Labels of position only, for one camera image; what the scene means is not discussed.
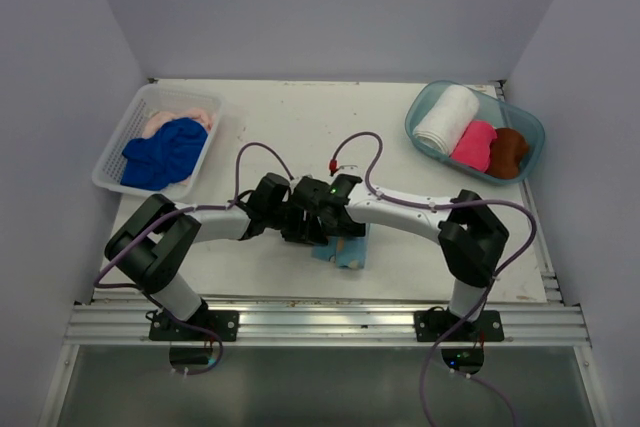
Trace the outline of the light blue patterned cloth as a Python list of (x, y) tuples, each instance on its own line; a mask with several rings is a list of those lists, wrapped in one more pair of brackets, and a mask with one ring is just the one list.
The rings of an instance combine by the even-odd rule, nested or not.
[(367, 237), (330, 237), (326, 245), (312, 248), (311, 257), (338, 268), (361, 270), (365, 267), (367, 246)]

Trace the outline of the white towel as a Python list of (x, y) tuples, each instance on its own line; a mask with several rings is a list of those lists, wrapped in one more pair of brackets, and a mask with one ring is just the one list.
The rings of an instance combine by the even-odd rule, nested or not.
[(449, 156), (478, 113), (479, 105), (479, 99), (465, 86), (427, 86), (411, 115), (410, 133), (423, 144)]

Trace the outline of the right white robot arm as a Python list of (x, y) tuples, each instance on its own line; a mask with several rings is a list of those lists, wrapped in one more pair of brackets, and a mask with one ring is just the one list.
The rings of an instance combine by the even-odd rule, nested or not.
[(481, 327), (481, 312), (509, 231), (493, 211), (468, 190), (447, 201), (401, 195), (393, 202), (366, 189), (355, 175), (340, 174), (332, 183), (305, 176), (292, 190), (292, 204), (316, 223), (323, 240), (355, 240), (370, 226), (383, 226), (437, 244), (454, 287), (445, 316), (451, 336), (468, 339)]

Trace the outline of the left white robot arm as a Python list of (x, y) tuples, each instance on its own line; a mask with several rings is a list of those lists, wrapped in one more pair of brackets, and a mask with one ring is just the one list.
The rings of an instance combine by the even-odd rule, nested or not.
[(320, 221), (293, 203), (290, 182), (274, 173), (225, 206), (178, 207), (162, 194), (147, 198), (105, 247), (109, 265), (152, 299), (185, 339), (214, 327), (206, 302), (179, 273), (191, 246), (213, 240), (244, 241), (265, 230), (287, 242), (325, 245)]

